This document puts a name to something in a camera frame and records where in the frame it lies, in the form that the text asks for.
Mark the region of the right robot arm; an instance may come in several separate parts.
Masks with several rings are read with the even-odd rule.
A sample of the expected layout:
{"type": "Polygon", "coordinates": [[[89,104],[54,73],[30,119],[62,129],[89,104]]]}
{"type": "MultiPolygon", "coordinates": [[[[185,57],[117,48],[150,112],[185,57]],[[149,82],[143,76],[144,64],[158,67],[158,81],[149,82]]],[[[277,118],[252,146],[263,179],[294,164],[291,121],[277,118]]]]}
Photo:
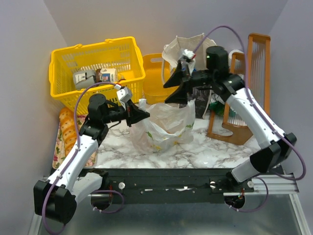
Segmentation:
{"type": "Polygon", "coordinates": [[[177,87],[165,103],[187,104],[194,87],[210,87],[246,123],[260,150],[227,173],[227,181],[238,185],[287,159],[297,139],[279,128],[253,98],[244,80],[229,71],[228,54],[221,46],[206,49],[206,69],[194,71],[194,52],[184,49],[178,66],[164,88],[177,87]]]}

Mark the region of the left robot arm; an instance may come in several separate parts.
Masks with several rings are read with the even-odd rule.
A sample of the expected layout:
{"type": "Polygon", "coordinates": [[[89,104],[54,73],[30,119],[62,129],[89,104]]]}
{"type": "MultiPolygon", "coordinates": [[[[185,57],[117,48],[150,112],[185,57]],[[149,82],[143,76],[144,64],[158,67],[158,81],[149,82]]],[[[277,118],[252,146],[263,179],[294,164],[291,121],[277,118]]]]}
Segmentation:
{"type": "Polygon", "coordinates": [[[105,139],[111,122],[126,121],[128,126],[150,116],[131,100],[123,106],[113,105],[103,94],[89,98],[88,115],[69,155],[46,181],[39,180],[34,188],[35,214],[67,224],[75,214],[77,205],[102,186],[103,177],[88,173],[77,181],[87,160],[105,139]]]}

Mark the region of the white plastic grocery bag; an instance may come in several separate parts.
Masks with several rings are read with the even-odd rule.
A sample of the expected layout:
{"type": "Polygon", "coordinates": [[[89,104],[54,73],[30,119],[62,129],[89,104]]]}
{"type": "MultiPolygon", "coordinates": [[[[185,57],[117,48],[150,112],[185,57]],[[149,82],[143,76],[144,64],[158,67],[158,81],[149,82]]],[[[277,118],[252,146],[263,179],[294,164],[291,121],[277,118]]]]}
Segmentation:
{"type": "Polygon", "coordinates": [[[150,117],[130,128],[130,140],[137,151],[143,154],[164,152],[176,144],[193,141],[196,114],[194,100],[178,108],[165,103],[148,107],[146,100],[140,99],[138,107],[150,113],[150,117]]]}

